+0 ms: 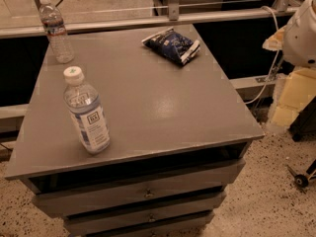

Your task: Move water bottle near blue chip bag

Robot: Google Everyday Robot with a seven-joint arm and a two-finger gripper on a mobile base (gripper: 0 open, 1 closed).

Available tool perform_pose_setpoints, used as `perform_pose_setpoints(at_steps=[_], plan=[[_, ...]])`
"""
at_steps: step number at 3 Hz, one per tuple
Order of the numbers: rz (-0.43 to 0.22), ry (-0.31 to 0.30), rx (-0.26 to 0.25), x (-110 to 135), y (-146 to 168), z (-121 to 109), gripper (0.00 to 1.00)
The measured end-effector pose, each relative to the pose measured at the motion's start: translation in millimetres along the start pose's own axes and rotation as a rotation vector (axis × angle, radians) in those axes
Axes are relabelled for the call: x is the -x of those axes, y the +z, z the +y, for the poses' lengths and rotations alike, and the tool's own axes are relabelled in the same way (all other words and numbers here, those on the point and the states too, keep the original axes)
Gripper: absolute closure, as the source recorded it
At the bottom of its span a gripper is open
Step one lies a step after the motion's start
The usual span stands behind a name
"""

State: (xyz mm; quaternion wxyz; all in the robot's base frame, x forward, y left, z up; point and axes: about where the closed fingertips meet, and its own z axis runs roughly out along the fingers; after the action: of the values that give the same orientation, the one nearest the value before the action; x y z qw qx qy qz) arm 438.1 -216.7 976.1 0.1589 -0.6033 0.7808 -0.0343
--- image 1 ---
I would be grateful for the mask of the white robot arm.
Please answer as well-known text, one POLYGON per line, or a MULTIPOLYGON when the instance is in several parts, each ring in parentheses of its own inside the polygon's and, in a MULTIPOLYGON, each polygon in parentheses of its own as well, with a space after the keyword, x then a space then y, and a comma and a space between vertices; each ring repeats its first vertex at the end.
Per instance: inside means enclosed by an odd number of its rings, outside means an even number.
POLYGON ((294 66, 316 67, 316 0, 305 0, 288 20, 263 43, 263 49, 281 50, 294 66))

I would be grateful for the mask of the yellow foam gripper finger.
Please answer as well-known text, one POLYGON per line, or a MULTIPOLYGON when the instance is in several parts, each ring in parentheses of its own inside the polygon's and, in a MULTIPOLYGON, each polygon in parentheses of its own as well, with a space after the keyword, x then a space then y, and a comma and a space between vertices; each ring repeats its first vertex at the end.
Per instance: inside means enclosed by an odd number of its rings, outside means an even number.
POLYGON ((273 35, 266 39, 262 45, 263 49, 270 51, 282 50, 284 27, 278 29, 273 35))

